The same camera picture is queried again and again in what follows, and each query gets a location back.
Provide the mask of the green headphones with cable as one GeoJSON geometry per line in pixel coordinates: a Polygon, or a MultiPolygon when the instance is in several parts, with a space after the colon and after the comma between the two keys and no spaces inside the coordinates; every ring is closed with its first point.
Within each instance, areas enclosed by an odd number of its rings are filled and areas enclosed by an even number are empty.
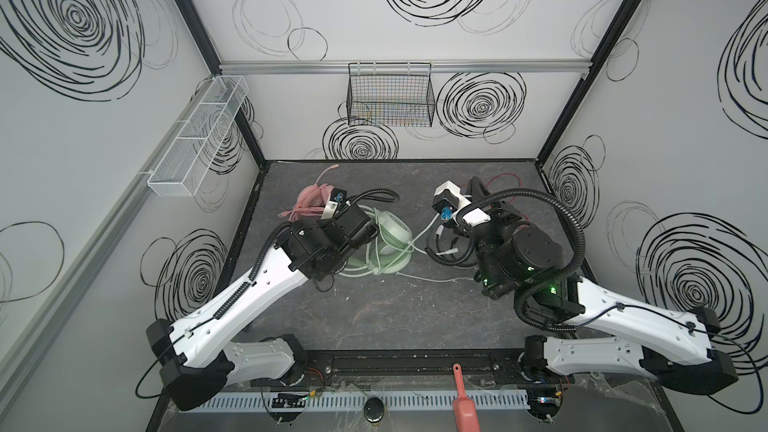
{"type": "Polygon", "coordinates": [[[350,258],[339,276],[358,279],[367,276],[396,275],[430,283],[456,283],[458,278],[429,279],[404,273],[415,254],[426,255],[426,247],[419,247],[417,241],[424,237],[436,224],[435,215],[428,225],[414,234],[398,216],[375,207],[362,205],[361,209],[379,228],[379,235],[365,245],[363,258],[350,258]]]}

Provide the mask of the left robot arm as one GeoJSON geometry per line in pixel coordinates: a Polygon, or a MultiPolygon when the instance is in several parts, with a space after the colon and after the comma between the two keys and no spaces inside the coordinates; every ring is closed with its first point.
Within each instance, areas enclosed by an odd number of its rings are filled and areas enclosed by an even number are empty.
{"type": "Polygon", "coordinates": [[[278,299],[308,281],[334,276],[362,246],[380,234],[361,203],[395,203],[397,192],[377,188],[347,196],[331,194],[320,217],[280,223],[255,264],[207,303],[171,322],[146,330],[163,384],[162,393],[181,411],[195,409],[225,387],[254,380],[299,383],[308,355],[292,334],[243,343],[237,335],[278,299]]]}

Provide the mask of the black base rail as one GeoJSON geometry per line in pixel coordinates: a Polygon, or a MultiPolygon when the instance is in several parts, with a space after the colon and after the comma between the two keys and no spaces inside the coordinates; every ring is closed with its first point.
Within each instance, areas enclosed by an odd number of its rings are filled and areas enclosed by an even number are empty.
{"type": "Polygon", "coordinates": [[[228,357],[219,353],[204,368],[187,365],[163,366],[161,376],[166,389],[192,390],[216,394],[237,383],[292,387],[308,374],[325,385],[340,377],[451,375],[455,364],[470,373],[490,374],[500,385],[559,384],[570,372],[557,372],[545,363],[538,350],[380,350],[380,351],[309,351],[293,354],[290,366],[283,365],[283,354],[269,348],[274,359],[258,364],[239,349],[228,357]]]}

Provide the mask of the clear plastic wall shelf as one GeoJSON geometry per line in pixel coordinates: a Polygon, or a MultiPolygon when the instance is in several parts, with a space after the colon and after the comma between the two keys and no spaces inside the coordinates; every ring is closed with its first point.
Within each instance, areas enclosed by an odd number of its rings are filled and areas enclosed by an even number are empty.
{"type": "Polygon", "coordinates": [[[240,75],[217,75],[202,81],[179,131],[147,180],[156,195],[197,194],[247,93],[248,85],[240,75]]]}

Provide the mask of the black round knob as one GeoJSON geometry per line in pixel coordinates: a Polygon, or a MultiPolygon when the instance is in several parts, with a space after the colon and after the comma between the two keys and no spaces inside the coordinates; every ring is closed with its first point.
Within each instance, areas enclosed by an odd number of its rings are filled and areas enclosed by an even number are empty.
{"type": "Polygon", "coordinates": [[[383,420],[386,412],[386,405],[379,397],[372,396],[366,400],[363,405],[362,414],[364,419],[371,424],[378,424],[383,420]]]}

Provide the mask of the pink headphones with cable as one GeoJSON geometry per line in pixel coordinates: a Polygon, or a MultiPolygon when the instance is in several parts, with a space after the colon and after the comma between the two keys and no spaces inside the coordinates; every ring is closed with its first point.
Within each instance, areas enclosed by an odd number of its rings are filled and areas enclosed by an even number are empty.
{"type": "Polygon", "coordinates": [[[333,185],[322,182],[322,179],[329,171],[338,167],[338,164],[333,164],[325,168],[312,184],[302,189],[292,208],[279,213],[278,216],[290,222],[304,217],[321,217],[334,190],[333,185]]]}

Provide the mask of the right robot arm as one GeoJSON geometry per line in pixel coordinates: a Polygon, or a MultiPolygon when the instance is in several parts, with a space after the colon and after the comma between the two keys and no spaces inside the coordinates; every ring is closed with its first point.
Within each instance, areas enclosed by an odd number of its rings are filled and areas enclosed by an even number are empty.
{"type": "Polygon", "coordinates": [[[585,259],[583,227],[555,197],[513,188],[474,202],[463,195],[457,200],[458,209],[443,208],[442,218],[480,248],[481,272],[498,272],[510,282],[518,318],[540,331],[527,338],[520,359],[528,379],[624,373],[708,398],[738,381],[731,356],[712,346],[720,335],[712,310],[679,312],[642,304],[577,275],[585,259]],[[522,240],[536,229],[518,231],[507,221],[501,204],[511,197],[547,203],[564,220],[573,236],[573,256],[563,269],[522,264],[522,240]]]}

